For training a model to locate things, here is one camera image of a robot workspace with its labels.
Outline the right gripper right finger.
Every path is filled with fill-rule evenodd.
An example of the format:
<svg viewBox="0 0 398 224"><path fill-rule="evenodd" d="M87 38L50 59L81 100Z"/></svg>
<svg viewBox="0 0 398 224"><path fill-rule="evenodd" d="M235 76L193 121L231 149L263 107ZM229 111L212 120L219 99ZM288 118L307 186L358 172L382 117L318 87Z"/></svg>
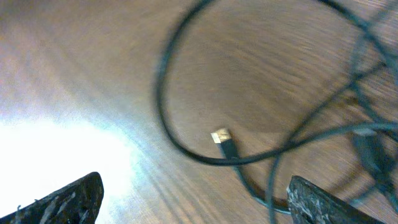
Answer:
<svg viewBox="0 0 398 224"><path fill-rule="evenodd" d="M291 178L287 202L294 223L383 224L298 175Z"/></svg>

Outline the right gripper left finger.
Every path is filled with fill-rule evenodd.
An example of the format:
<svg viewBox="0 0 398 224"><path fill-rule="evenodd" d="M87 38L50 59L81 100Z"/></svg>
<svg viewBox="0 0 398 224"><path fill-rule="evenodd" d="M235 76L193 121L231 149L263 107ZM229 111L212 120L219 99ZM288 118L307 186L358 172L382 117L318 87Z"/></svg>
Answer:
<svg viewBox="0 0 398 224"><path fill-rule="evenodd" d="M1 224L92 224L98 217L103 197L102 178L98 172L91 172L2 217Z"/></svg>

